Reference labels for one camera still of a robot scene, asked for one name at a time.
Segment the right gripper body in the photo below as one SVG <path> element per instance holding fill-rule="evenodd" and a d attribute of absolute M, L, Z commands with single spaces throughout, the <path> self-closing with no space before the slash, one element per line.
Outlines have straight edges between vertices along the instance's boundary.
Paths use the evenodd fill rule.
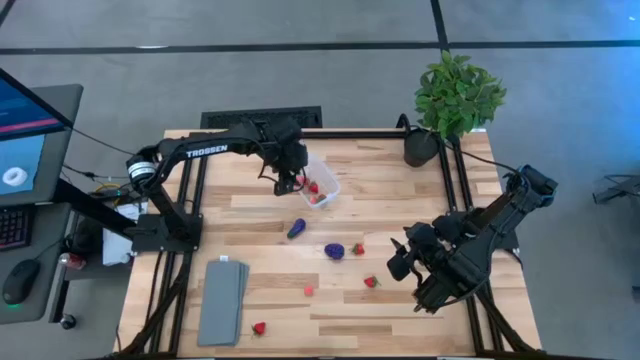
<path fill-rule="evenodd" d="M 407 255 L 409 269 L 418 280 L 423 275 L 416 269 L 419 262 L 438 280 L 452 280 L 453 275 L 448 264 L 450 251 L 442 244 L 453 239 L 453 224 L 436 222 L 434 225 L 417 222 L 404 228 L 410 250 Z"/>

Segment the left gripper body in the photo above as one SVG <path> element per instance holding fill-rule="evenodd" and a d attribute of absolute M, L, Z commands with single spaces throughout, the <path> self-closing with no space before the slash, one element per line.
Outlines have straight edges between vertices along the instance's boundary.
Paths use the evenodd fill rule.
<path fill-rule="evenodd" d="M 302 142 L 302 129 L 292 119 L 279 119 L 271 123 L 275 142 L 276 157 L 271 166 L 278 172 L 299 173 L 308 164 L 308 152 Z"/>

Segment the clear plastic tupperware container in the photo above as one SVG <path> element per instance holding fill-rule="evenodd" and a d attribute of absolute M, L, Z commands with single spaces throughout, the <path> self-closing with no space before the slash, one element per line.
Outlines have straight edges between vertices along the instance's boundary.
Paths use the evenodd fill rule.
<path fill-rule="evenodd" d="M 308 164 L 303 168 L 304 176 L 307 177 L 309 183 L 304 186 L 304 189 L 297 193 L 302 197 L 304 202 L 313 210 L 321 209 L 333 202 L 341 191 L 341 186 L 336 178 L 334 172 L 325 164 L 325 162 L 318 156 L 313 154 L 308 155 Z M 315 182 L 319 186 L 319 193 L 312 194 L 309 191 L 309 185 Z M 324 194 L 327 199 L 322 205 L 312 205 L 310 198 Z"/>

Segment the black floor vent grille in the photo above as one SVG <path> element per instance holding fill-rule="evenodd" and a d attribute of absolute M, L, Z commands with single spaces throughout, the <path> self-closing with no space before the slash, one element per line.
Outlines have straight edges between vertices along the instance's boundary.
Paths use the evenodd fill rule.
<path fill-rule="evenodd" d="M 210 111 L 201 114 L 201 129 L 226 129 L 242 120 L 295 120 L 302 128 L 322 128 L 320 106 Z"/>

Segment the grey folded cloth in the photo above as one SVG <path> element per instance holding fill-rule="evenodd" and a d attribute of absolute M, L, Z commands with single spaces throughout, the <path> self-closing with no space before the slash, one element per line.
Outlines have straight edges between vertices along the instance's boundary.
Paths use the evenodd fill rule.
<path fill-rule="evenodd" d="M 248 277 L 249 266 L 239 261 L 207 264 L 197 338 L 200 347 L 238 343 Z"/>

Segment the green plant in black pot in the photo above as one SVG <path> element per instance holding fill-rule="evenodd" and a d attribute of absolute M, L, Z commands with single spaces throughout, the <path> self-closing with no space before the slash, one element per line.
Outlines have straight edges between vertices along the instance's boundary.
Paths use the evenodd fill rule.
<path fill-rule="evenodd" d="M 426 66 L 414 93 L 420 128 L 441 139 L 461 138 L 494 121 L 507 89 L 501 79 L 470 60 L 443 50 L 439 61 Z"/>

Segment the white paper sheet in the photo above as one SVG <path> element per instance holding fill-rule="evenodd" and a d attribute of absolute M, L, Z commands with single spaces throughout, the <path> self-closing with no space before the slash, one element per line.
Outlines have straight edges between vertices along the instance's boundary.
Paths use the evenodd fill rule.
<path fill-rule="evenodd" d="M 148 202 L 135 202 L 116 206 L 115 210 L 124 217 L 138 222 L 141 214 L 148 213 Z M 132 241 L 106 228 L 102 230 L 102 263 L 114 266 L 128 263 L 133 255 Z"/>

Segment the black desk support bar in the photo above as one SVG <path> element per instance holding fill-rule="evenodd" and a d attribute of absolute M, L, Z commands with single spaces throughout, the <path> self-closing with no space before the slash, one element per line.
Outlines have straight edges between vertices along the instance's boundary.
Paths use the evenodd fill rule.
<path fill-rule="evenodd" d="M 52 197 L 54 203 L 68 203 L 81 215 L 98 222 L 103 228 L 128 238 L 126 230 L 136 223 L 82 192 L 63 179 L 57 181 Z"/>

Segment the computer side desk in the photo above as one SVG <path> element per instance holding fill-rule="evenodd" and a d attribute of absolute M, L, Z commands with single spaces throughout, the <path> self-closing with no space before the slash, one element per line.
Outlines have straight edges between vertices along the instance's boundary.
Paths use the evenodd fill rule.
<path fill-rule="evenodd" d="M 58 273 L 58 258 L 65 245 L 72 204 L 67 191 L 72 185 L 60 178 L 71 132 L 44 137 L 39 167 L 30 192 L 0 195 L 0 213 L 6 208 L 29 207 L 32 217 L 31 244 L 20 249 L 0 251 L 0 325 L 38 321 L 43 316 L 50 323 L 63 318 L 69 282 Z M 35 259 L 40 271 L 31 292 L 20 304 L 9 305 L 2 298 L 2 287 L 19 262 Z"/>

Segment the red and silver can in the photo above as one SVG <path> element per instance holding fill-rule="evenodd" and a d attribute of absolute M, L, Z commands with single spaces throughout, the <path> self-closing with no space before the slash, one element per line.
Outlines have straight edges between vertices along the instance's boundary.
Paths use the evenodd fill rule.
<path fill-rule="evenodd" d="M 67 268 L 82 270 L 86 266 L 86 259 L 78 254 L 65 252 L 59 256 L 59 263 Z"/>

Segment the computer monitor blue screen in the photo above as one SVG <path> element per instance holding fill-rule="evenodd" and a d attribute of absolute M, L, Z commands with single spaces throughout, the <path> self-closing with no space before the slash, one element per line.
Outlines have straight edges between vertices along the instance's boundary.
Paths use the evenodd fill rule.
<path fill-rule="evenodd" d="M 0 68 L 0 196 L 35 189 L 45 136 L 72 122 Z"/>

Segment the black computer keyboard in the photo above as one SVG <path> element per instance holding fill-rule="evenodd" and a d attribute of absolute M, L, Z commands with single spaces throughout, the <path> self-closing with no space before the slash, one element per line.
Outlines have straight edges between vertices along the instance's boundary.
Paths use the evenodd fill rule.
<path fill-rule="evenodd" d="M 0 208 L 0 252 L 30 245 L 34 214 L 33 206 Z"/>

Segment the black computer mouse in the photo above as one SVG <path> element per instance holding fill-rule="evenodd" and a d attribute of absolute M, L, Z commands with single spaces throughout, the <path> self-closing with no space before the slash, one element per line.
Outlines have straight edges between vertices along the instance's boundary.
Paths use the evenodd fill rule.
<path fill-rule="evenodd" d="M 7 305 L 18 305 L 26 300 L 40 268 L 40 262 L 36 259 L 26 259 L 15 265 L 2 285 L 1 296 Z"/>

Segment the black aluminium table frame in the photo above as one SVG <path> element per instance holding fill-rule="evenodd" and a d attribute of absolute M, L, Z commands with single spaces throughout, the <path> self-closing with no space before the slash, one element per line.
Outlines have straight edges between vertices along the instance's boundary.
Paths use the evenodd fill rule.
<path fill-rule="evenodd" d="M 334 172 L 341 191 L 313 210 L 302 197 L 276 197 L 272 184 L 258 178 L 256 157 L 218 155 L 205 163 L 178 165 L 165 187 L 169 195 L 200 214 L 204 232 L 192 255 L 185 291 L 169 307 L 146 353 L 180 358 L 288 356 L 472 355 L 478 349 L 504 349 L 484 310 L 457 303 L 434 315 L 414 310 L 413 277 L 397 282 L 386 264 L 391 239 L 404 228 L 428 222 L 455 207 L 487 205 L 501 191 L 491 163 L 488 138 L 473 133 L 463 159 L 448 152 L 412 168 L 402 158 L 399 129 L 311 129 L 309 151 Z M 302 218 L 306 229 L 289 240 Z M 341 260 L 324 247 L 339 243 Z M 351 248 L 364 245 L 364 255 Z M 228 257 L 249 266 L 239 341 L 232 347 L 200 347 L 198 330 L 210 261 Z M 380 285 L 363 280 L 375 276 Z M 306 296 L 304 288 L 314 294 Z M 263 336 L 251 326 L 266 323 Z"/>

